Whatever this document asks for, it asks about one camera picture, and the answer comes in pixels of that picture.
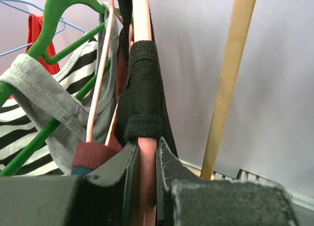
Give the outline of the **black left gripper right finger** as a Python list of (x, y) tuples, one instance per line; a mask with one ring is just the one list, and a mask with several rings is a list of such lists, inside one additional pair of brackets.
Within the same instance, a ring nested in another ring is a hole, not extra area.
[(157, 148), (157, 221), (160, 226), (297, 226), (281, 185), (202, 180), (170, 151)]

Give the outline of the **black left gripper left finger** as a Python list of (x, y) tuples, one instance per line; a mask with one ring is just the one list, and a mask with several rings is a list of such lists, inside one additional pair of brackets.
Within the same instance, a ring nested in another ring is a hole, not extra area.
[(124, 226), (128, 170), (138, 148), (128, 143), (85, 176), (13, 176), (0, 179), (2, 226)]

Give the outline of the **navy maroon-trimmed tank top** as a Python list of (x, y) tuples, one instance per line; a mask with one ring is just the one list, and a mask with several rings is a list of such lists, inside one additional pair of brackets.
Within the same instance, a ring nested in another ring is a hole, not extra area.
[(109, 127), (109, 138), (104, 144), (93, 142), (78, 144), (72, 163), (71, 174), (89, 174), (120, 152), (123, 149), (123, 146), (127, 143), (124, 135), (124, 113), (120, 112), (120, 110), (126, 105), (127, 92), (124, 89), (127, 77), (127, 64), (123, 60), (122, 43), (119, 43), (115, 85), (115, 98), (117, 105)]

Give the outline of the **thick pink plastic hanger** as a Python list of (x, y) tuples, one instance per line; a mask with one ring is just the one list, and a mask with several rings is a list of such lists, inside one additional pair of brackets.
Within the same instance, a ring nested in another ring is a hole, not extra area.
[[(148, 0), (132, 0), (134, 41), (151, 41)], [(138, 138), (139, 145), (139, 224), (154, 226), (156, 219), (156, 148), (153, 138)]]

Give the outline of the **thin pink wire hanger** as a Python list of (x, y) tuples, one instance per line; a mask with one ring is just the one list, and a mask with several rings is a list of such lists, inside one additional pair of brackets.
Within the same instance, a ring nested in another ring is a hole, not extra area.
[(95, 88), (93, 92), (92, 102), (90, 106), (88, 121), (87, 121), (87, 129), (86, 129), (86, 142), (92, 142), (93, 140), (93, 126), (94, 126), (94, 118), (97, 110), (98, 98), (101, 90), (102, 79), (105, 71), (105, 62), (108, 55), (109, 43), (111, 38), (111, 30), (112, 26), (116, 26), (114, 23), (114, 15), (117, 13), (115, 10), (114, 0), (108, 1), (109, 5), (109, 16), (107, 25), (105, 26), (106, 33), (104, 37), (104, 44), (102, 48), (101, 58), (97, 71), (97, 78), (95, 83)]

